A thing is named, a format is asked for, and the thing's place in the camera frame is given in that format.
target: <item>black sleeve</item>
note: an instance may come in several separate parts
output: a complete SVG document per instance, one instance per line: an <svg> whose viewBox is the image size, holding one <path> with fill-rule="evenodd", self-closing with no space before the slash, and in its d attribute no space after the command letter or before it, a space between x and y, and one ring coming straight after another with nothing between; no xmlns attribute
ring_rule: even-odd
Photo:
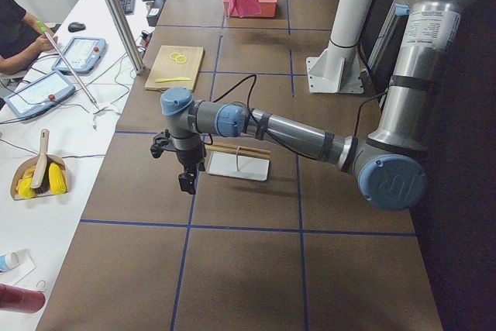
<svg viewBox="0 0 496 331"><path fill-rule="evenodd" d="M0 23L18 23L26 15L26 10L15 0L0 0Z"/></svg>

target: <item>label on robot arm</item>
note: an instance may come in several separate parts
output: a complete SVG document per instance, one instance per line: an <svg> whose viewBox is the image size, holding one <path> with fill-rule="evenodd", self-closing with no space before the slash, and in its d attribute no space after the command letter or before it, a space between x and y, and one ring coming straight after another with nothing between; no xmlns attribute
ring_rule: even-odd
<svg viewBox="0 0 496 331"><path fill-rule="evenodd" d="M448 50L455 40L460 14L453 11L423 11L408 17L401 47Z"/></svg>

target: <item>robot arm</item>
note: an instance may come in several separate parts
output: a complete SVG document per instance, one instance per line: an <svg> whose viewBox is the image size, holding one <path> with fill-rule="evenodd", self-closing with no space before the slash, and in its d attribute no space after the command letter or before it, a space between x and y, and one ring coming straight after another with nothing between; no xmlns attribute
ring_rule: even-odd
<svg viewBox="0 0 496 331"><path fill-rule="evenodd" d="M181 190L194 194L198 171L205 170L200 133L231 137L247 133L335 164L353 175L364 198L379 208L409 208L426 188L425 172L413 158L427 151L423 131L446 53L461 15L475 1L405 0L406 7L399 7L409 14L408 24L379 126L366 140L341 137L244 105L195 101L185 88L172 88L161 97L168 130L155 136L152 155L174 151L184 166Z"/></svg>
<svg viewBox="0 0 496 331"><path fill-rule="evenodd" d="M370 203L387 210L416 204L425 190L425 172L413 159L366 144L356 137L342 137L241 104L195 101L186 88L172 88L161 96L168 130L156 135L152 155L173 151L184 166L179 176L182 191L195 193L198 171L204 171L205 146L200 133L237 137L247 133L295 153L335 164L356 177Z"/></svg>

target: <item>cutting board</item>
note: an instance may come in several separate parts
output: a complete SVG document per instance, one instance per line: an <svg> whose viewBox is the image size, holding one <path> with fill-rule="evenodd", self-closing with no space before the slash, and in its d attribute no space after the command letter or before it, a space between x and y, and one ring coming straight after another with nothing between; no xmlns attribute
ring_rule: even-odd
<svg viewBox="0 0 496 331"><path fill-rule="evenodd" d="M157 58L153 63L150 75L145 83L145 89L149 91L164 91L172 87L185 87L190 91L195 89L198 79L198 72L202 65L203 47L185 47L185 46L161 46ZM186 56L186 62L179 64L171 58L173 53L180 53ZM168 81L156 83L155 79L187 77L190 81Z"/></svg>

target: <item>red bottle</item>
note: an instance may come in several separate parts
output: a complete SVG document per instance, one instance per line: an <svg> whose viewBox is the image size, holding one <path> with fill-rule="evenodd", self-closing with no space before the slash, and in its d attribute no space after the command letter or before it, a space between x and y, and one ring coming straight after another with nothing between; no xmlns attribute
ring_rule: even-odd
<svg viewBox="0 0 496 331"><path fill-rule="evenodd" d="M0 284L1 310L34 313L38 312L44 305L45 295L42 292Z"/></svg>

